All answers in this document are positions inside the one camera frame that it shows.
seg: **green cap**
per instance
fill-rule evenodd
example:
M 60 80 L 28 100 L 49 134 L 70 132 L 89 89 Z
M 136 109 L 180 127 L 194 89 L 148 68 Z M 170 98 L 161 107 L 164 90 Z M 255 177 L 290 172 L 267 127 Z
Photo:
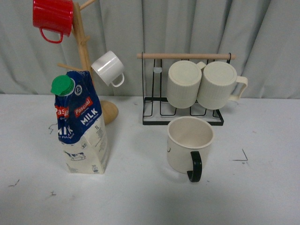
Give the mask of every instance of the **green cap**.
M 66 95 L 74 88 L 74 83 L 67 75 L 60 75 L 52 81 L 51 92 L 55 95 Z

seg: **cream mug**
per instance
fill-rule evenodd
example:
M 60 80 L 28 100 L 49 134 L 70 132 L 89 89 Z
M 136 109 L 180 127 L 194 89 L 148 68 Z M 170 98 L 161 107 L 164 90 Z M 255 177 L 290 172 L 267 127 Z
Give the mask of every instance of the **cream mug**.
M 240 93 L 231 95 L 237 83 L 243 84 Z M 248 79 L 237 76 L 236 70 L 229 63 L 211 62 L 203 70 L 197 101 L 206 109 L 220 109 L 228 100 L 238 101 L 247 86 Z
M 187 174 L 191 182 L 198 182 L 202 174 L 200 152 L 206 153 L 214 140 L 212 126 L 197 117 L 183 116 L 168 124 L 167 160 L 180 173 Z
M 203 62 L 177 61 L 169 68 L 167 100 L 175 108 L 191 107 L 197 98 L 202 77 Z

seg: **wooden mug tree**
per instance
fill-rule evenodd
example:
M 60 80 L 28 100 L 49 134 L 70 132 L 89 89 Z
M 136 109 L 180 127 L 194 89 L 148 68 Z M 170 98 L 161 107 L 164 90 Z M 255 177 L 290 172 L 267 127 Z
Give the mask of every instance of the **wooden mug tree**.
M 89 57 L 89 52 L 87 48 L 87 41 L 90 39 L 90 36 L 85 36 L 84 34 L 84 29 L 83 29 L 83 21 L 81 18 L 81 10 L 95 2 L 96 0 L 88 0 L 87 2 L 83 3 L 81 6 L 79 5 L 78 2 L 74 2 L 74 8 L 73 8 L 73 29 L 72 29 L 72 34 L 74 35 L 76 42 L 77 42 L 77 47 L 78 47 L 78 52 L 80 56 L 80 61 L 82 65 L 82 69 L 76 68 L 76 67 L 71 67 L 62 63 L 58 63 L 57 65 L 59 67 L 63 67 L 66 69 L 71 69 L 75 71 L 89 71 L 90 75 L 93 79 L 93 70 L 91 67 L 90 63 L 90 57 Z M 101 103 L 101 108 L 103 112 L 103 117 L 104 117 L 104 123 L 108 124 L 112 122 L 117 116 L 118 116 L 118 108 L 115 104 L 108 102 L 108 101 L 100 101 Z

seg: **red mug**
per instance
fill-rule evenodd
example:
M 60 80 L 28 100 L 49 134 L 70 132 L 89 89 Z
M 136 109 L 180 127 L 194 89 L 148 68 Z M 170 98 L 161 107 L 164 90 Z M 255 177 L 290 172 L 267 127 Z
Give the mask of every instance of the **red mug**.
M 42 37 L 51 43 L 62 42 L 63 35 L 70 36 L 73 22 L 72 0 L 33 0 L 33 26 L 38 27 Z M 46 38 L 43 30 L 60 34 L 59 41 Z

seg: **milk carton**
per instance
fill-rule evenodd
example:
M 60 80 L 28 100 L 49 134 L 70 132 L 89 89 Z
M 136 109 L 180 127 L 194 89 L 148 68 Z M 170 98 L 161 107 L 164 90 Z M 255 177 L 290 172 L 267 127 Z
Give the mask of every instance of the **milk carton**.
M 109 147 L 99 98 L 88 71 L 67 72 L 52 82 L 58 139 L 71 173 L 103 174 Z

